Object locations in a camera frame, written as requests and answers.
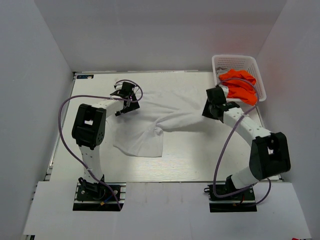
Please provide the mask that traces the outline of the orange t shirt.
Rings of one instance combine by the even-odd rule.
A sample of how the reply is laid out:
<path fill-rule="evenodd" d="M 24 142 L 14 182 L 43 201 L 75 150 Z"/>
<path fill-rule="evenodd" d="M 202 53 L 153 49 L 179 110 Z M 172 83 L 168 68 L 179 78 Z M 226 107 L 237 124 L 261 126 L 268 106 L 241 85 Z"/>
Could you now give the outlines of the orange t shirt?
<path fill-rule="evenodd" d="M 254 87 L 257 80 L 246 70 L 230 69 L 227 73 L 219 76 L 222 85 L 228 87 L 227 98 L 240 99 L 242 102 L 254 106 L 258 98 Z"/>

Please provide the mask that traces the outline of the white t shirt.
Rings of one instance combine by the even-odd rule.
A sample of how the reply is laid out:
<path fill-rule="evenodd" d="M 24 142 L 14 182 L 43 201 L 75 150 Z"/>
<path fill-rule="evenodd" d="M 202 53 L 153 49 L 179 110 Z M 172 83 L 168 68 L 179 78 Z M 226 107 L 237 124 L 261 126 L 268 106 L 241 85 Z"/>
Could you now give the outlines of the white t shirt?
<path fill-rule="evenodd" d="M 210 119 L 202 115 L 205 92 L 194 87 L 147 90 L 139 109 L 106 119 L 105 151 L 118 149 L 131 157 L 163 155 L 165 132 L 212 134 Z"/>

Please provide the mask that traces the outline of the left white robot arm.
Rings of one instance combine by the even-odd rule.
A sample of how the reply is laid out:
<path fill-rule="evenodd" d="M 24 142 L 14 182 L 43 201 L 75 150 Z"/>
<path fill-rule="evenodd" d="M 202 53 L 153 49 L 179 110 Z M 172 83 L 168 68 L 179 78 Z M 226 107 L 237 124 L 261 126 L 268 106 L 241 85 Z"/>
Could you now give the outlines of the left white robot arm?
<path fill-rule="evenodd" d="M 81 104 L 75 117 L 71 136 L 81 152 L 84 174 L 81 184 L 91 183 L 88 193 L 99 200 L 105 196 L 106 187 L 100 161 L 100 145 L 105 138 L 106 120 L 110 116 L 119 116 L 137 110 L 139 99 L 135 89 L 140 86 L 131 80 L 119 80 L 114 84 L 115 91 L 93 105 Z"/>

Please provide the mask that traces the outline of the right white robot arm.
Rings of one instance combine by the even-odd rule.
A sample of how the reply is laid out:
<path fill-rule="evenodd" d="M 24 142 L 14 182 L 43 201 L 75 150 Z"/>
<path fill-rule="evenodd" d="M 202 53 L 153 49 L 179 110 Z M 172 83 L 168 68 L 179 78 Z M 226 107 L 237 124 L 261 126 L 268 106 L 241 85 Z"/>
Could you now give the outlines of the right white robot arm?
<path fill-rule="evenodd" d="M 226 178 L 222 193 L 213 184 L 215 197 L 236 200 L 261 180 L 291 169 L 288 141 L 282 132 L 273 133 L 258 125 L 236 102 L 227 101 L 220 86 L 206 90 L 206 95 L 202 115 L 231 127 L 231 132 L 238 133 L 250 146 L 248 166 Z"/>

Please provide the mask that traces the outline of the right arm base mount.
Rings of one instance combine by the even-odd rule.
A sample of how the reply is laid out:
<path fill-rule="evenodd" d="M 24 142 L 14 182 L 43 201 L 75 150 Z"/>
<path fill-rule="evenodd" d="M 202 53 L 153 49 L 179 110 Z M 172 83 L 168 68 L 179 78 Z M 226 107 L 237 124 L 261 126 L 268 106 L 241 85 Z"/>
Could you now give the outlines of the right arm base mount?
<path fill-rule="evenodd" d="M 252 188 L 224 198 L 218 198 L 214 195 L 212 184 L 205 187 L 203 191 L 208 195 L 211 213 L 257 212 L 256 198 Z"/>

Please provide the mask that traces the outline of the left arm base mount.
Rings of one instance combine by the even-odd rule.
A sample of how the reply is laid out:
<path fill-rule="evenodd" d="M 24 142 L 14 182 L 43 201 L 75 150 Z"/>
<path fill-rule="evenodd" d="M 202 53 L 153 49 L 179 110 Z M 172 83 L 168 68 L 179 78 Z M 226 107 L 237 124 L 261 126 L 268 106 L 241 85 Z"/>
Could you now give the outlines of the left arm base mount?
<path fill-rule="evenodd" d="M 126 198 L 126 184 L 110 183 L 109 185 L 122 208 Z M 118 203 L 109 188 L 103 186 L 100 193 L 93 193 L 83 187 L 80 183 L 78 183 L 76 187 L 72 210 L 85 212 L 120 211 Z"/>

